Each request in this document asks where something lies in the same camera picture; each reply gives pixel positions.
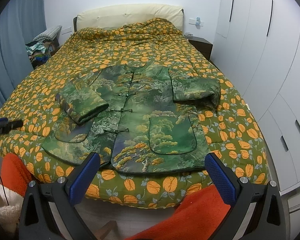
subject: cream headboard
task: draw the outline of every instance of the cream headboard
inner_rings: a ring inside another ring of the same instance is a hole
[[[116,29],[125,24],[143,23],[152,18],[164,18],[182,30],[183,9],[167,4],[120,4],[85,11],[74,18],[74,31],[94,27]]]

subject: pile of clothes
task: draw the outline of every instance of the pile of clothes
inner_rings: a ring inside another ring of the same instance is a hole
[[[43,42],[32,41],[26,44],[26,50],[34,69],[47,62],[53,56],[59,47],[57,38],[53,41],[44,40]]]

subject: checkered pillow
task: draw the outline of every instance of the checkered pillow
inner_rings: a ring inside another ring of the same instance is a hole
[[[61,30],[61,28],[61,25],[49,28],[48,30],[45,30],[43,33],[40,33],[38,36],[36,36],[33,40],[39,42],[43,42],[44,40],[53,41],[53,39],[57,36],[58,32]]]

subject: silver bolt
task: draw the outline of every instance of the silver bolt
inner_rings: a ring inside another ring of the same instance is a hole
[[[246,177],[241,177],[241,178],[240,178],[240,181],[241,181],[242,183],[248,183],[248,179],[247,179]]]
[[[57,182],[58,183],[64,183],[66,181],[66,178],[65,177],[59,177],[58,179],[57,179]]]
[[[29,187],[33,187],[35,185],[35,181],[34,180],[31,180],[30,182],[29,182]]]
[[[277,186],[277,183],[276,183],[274,180],[271,180],[271,181],[270,181],[270,185],[271,185],[272,187],[275,187],[275,186]]]

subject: curtain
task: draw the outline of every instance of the curtain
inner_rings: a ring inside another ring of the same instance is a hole
[[[25,44],[45,30],[43,0],[10,0],[0,14],[0,108],[33,70]]]

